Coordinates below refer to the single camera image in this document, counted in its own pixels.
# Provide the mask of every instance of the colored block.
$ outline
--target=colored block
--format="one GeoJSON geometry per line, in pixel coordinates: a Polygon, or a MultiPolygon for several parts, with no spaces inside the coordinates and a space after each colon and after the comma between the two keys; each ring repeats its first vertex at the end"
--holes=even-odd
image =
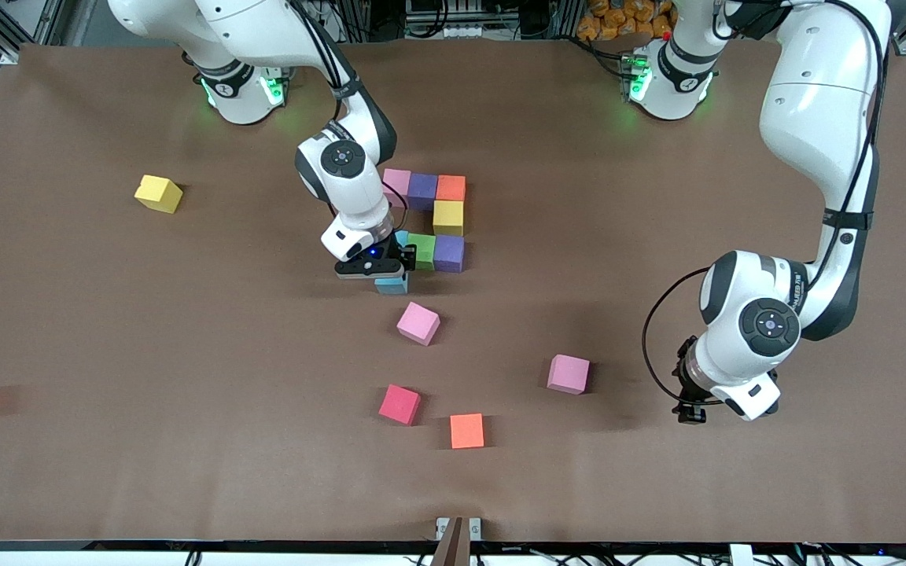
{"type": "Polygon", "coordinates": [[[579,395],[586,391],[586,376],[589,376],[588,359],[558,354],[551,359],[551,375],[547,376],[547,389],[579,395]]]}
{"type": "Polygon", "coordinates": [[[414,413],[418,412],[418,403],[421,401],[422,396],[414,391],[391,384],[387,387],[387,395],[384,395],[384,404],[380,405],[380,415],[411,426],[414,413]]]}
{"type": "Polygon", "coordinates": [[[453,448],[483,448],[484,420],[481,413],[450,416],[450,441],[453,448]]]}
{"type": "Polygon", "coordinates": [[[413,211],[431,211],[436,201],[436,187],[439,177],[412,173],[411,180],[407,182],[407,206],[413,211]]]}
{"type": "Polygon", "coordinates": [[[400,322],[396,323],[396,329],[418,344],[429,345],[436,329],[439,329],[439,315],[412,302],[407,305],[400,322]]]}
{"type": "Polygon", "coordinates": [[[414,268],[422,271],[435,271],[433,258],[436,254],[436,237],[427,233],[409,233],[407,244],[418,246],[414,251],[414,268]]]}
{"type": "Polygon", "coordinates": [[[142,175],[142,182],[135,191],[135,198],[154,211],[168,212],[172,215],[183,194],[180,187],[173,184],[170,179],[142,175]]]}
{"type": "Polygon", "coordinates": [[[460,200],[467,198],[467,177],[461,175],[439,175],[436,186],[436,200],[460,200]]]}
{"type": "Polygon", "coordinates": [[[400,199],[396,194],[393,194],[395,191],[400,193],[400,196],[404,200],[407,200],[407,183],[411,182],[411,172],[404,171],[403,169],[384,169],[384,183],[389,184],[391,189],[387,189],[387,186],[384,186],[384,194],[387,196],[389,203],[393,207],[403,208],[403,203],[400,203],[400,199]]]}
{"type": "Polygon", "coordinates": [[[410,275],[410,273],[405,272],[405,274],[400,277],[375,279],[374,283],[377,284],[377,291],[380,291],[381,295],[406,295],[407,279],[410,275]]]}
{"type": "Polygon", "coordinates": [[[432,255],[436,271],[463,272],[464,241],[460,236],[436,236],[436,251],[432,255]]]}
{"type": "Polygon", "coordinates": [[[436,200],[432,232],[436,236],[463,236],[463,200],[436,200]]]}

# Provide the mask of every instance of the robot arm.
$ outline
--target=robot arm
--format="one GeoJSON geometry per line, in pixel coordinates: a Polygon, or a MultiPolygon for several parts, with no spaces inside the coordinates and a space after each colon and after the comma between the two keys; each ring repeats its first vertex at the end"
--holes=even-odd
{"type": "Polygon", "coordinates": [[[334,42],[296,0],[110,0],[118,21],[138,35],[177,42],[202,75],[213,106],[234,123],[263,118],[277,105],[265,76],[317,68],[337,111],[296,151],[295,165],[314,197],[337,209],[321,241],[341,277],[399,277],[413,248],[396,246],[377,165],[396,132],[334,42]],[[341,104],[345,115],[338,119],[341,104]]]}
{"type": "Polygon", "coordinates": [[[761,136],[819,187],[826,207],[812,264],[734,251],[709,268],[699,305],[708,329],[680,348],[675,371],[683,386],[675,408],[680,422],[705,422],[702,406],[712,397],[748,421],[774,412],[774,369],[799,338],[833,336],[855,315],[878,180],[866,111],[881,75],[890,11],[881,0],[846,2],[851,9],[813,2],[786,5],[778,14],[758,4],[730,2],[718,12],[695,3],[679,8],[676,45],[644,53],[658,76],[648,85],[643,80],[641,100],[633,92],[632,100],[661,117],[682,118],[704,97],[730,28],[750,28],[762,18],[780,23],[783,52],[765,94],[761,136]],[[690,29],[682,32],[682,25],[690,29]]]}

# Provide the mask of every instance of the table surface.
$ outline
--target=table surface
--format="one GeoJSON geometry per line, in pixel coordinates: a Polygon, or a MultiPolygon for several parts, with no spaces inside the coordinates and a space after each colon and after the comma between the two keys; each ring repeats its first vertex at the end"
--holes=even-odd
{"type": "MultiPolygon", "coordinates": [[[[468,178],[467,271],[414,274],[431,347],[320,247],[292,166],[330,117],[319,76],[236,127],[175,50],[0,71],[0,538],[398,540],[463,515],[496,540],[906,540],[906,58],[855,323],[781,366],[773,418],[690,427],[641,361],[652,302],[733,248],[816,251],[819,191],[757,129],[778,47],[731,44],[677,123],[568,43],[348,52],[399,132],[387,165],[468,178]],[[143,173],[186,187],[175,215],[136,203],[143,173]],[[556,354],[595,362],[588,394],[542,387],[556,354]],[[389,383],[422,392],[418,426],[375,415],[389,383]],[[453,451],[470,412],[489,447],[453,451]]],[[[654,322],[664,375],[695,295],[654,322]]]]}

